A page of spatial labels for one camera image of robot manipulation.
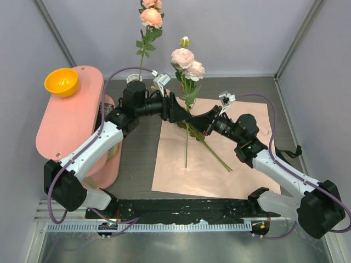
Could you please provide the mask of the pink flower bouquet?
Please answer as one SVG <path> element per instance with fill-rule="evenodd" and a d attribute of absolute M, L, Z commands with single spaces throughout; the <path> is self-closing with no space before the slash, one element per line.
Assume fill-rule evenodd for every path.
<path fill-rule="evenodd" d="M 162 122 L 152 190 L 183 195 L 246 199 L 260 187 L 280 193 L 280 185 L 263 173 L 241 163 L 236 143 L 212 132 L 205 141 L 233 170 L 228 172 L 204 145 L 189 138 L 185 167 L 186 130 Z"/>

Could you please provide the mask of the pale pink rose stem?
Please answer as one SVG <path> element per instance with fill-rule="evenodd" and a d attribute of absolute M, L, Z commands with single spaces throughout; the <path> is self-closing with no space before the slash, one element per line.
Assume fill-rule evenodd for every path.
<path fill-rule="evenodd" d="M 195 59 L 194 53 L 189 49 L 191 40 L 188 36 L 180 39 L 180 47 L 171 53 L 171 65 L 175 69 L 176 79 L 180 81 L 182 95 L 180 99 L 185 103 L 187 112 L 191 112 L 201 86 L 198 81 L 203 79 L 205 68 Z"/>

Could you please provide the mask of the black ribbon gold lettering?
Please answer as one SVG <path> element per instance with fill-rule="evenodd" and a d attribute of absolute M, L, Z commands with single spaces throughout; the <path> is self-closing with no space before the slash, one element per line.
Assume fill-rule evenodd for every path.
<path fill-rule="evenodd" d="M 285 158 L 283 154 L 291 159 L 295 159 L 302 154 L 302 147 L 300 145 L 297 145 L 295 152 L 292 152 L 289 150 L 280 150 L 275 146 L 275 153 L 281 160 L 290 165 L 291 163 Z"/>

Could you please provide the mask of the peach rose stem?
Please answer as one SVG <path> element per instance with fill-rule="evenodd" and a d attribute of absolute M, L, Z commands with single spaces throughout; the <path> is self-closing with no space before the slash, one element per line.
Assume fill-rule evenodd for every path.
<path fill-rule="evenodd" d="M 150 57 L 150 52 L 156 48 L 154 41 L 162 36 L 163 18 L 162 12 L 163 3 L 161 0 L 143 0 L 140 1 L 140 14 L 141 24 L 145 29 L 140 30 L 141 40 L 136 41 L 138 48 L 137 55 L 140 56 L 140 67 L 143 66 L 144 58 Z"/>

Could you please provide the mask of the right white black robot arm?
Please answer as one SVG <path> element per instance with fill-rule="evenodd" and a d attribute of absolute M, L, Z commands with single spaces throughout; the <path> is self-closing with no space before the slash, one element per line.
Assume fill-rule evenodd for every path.
<path fill-rule="evenodd" d="M 279 214 L 298 222 L 308 235 L 317 239 L 334 231 L 339 222 L 350 216 L 334 183 L 329 180 L 319 182 L 299 172 L 260 142 L 253 115 L 241 115 L 233 122 L 215 106 L 207 113 L 193 116 L 189 123 L 205 136 L 215 131 L 235 142 L 234 151 L 242 163 L 269 176 L 290 193 L 287 197 L 265 190 L 247 203 L 253 216 L 265 212 Z"/>

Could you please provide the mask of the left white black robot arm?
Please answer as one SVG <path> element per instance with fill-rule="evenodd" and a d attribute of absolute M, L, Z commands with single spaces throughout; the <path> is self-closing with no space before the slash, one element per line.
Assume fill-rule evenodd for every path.
<path fill-rule="evenodd" d="M 170 123 L 187 121 L 191 114 L 181 107 L 174 93 L 158 90 L 149 93 L 143 82 L 127 84 L 123 96 L 99 129 L 78 149 L 56 162 L 44 165 L 44 190 L 48 202 L 56 201 L 67 211 L 79 207 L 96 209 L 104 218 L 112 218 L 117 205 L 106 191 L 85 187 L 82 181 L 88 171 L 109 149 L 120 143 L 139 124 L 140 117 L 158 115 Z"/>

